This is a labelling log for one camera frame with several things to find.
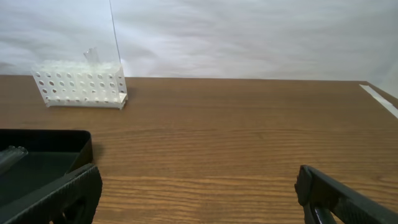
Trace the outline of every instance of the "brown wooden surface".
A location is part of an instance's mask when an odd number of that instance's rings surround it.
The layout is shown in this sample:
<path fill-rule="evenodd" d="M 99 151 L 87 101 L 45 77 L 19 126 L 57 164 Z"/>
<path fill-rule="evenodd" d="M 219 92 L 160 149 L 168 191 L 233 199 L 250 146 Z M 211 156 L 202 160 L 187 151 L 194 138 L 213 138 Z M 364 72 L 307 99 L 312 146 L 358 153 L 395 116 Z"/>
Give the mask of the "brown wooden surface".
<path fill-rule="evenodd" d="M 96 224 L 303 223 L 301 164 L 398 212 L 398 119 L 358 82 L 128 78 L 121 111 L 46 108 L 32 77 L 0 85 L 0 128 L 92 133 Z"/>

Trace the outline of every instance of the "white plastic basket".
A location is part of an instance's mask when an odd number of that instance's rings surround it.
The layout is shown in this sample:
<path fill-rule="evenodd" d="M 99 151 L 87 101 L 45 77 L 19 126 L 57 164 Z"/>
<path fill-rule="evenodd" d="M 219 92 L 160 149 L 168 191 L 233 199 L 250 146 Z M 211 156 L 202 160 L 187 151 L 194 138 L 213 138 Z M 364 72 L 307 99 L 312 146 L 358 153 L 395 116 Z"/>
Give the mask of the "white plastic basket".
<path fill-rule="evenodd" d="M 48 60 L 32 67 L 32 75 L 49 106 L 89 106 L 122 109 L 126 81 L 119 63 Z"/>

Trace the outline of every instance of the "black plastic bin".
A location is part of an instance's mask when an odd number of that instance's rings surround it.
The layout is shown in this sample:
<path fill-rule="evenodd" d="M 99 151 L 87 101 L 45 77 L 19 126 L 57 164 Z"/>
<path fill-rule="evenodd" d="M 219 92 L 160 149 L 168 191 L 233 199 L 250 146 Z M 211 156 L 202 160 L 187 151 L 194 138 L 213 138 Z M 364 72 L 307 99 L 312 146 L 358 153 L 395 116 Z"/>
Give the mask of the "black plastic bin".
<path fill-rule="evenodd" d="M 0 207 L 93 160 L 88 131 L 0 129 L 0 151 L 8 146 L 28 155 L 0 174 Z"/>

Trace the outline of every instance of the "wood grain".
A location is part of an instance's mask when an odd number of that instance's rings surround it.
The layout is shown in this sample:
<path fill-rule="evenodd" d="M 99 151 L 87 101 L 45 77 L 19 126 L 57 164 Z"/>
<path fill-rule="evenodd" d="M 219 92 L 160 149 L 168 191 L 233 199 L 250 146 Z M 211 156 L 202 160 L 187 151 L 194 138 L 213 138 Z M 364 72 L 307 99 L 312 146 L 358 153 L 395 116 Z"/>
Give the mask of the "wood grain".
<path fill-rule="evenodd" d="M 359 83 L 128 78 L 119 111 L 46 108 L 2 76 L 0 124 L 92 133 L 96 224 L 303 223 L 301 164 L 398 212 L 398 119 Z"/>

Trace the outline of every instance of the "white tape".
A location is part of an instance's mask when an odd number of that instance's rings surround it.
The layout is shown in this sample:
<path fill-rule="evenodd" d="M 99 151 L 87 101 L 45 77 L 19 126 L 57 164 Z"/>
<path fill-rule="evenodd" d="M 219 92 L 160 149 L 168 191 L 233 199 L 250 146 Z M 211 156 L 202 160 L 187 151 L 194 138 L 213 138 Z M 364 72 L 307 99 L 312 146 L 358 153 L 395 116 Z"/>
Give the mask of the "white tape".
<path fill-rule="evenodd" d="M 369 93 L 373 98 L 375 98 L 381 105 L 383 105 L 392 115 L 398 118 L 398 110 L 392 103 L 384 99 L 380 94 L 374 91 L 370 86 L 360 85 L 367 93 Z"/>

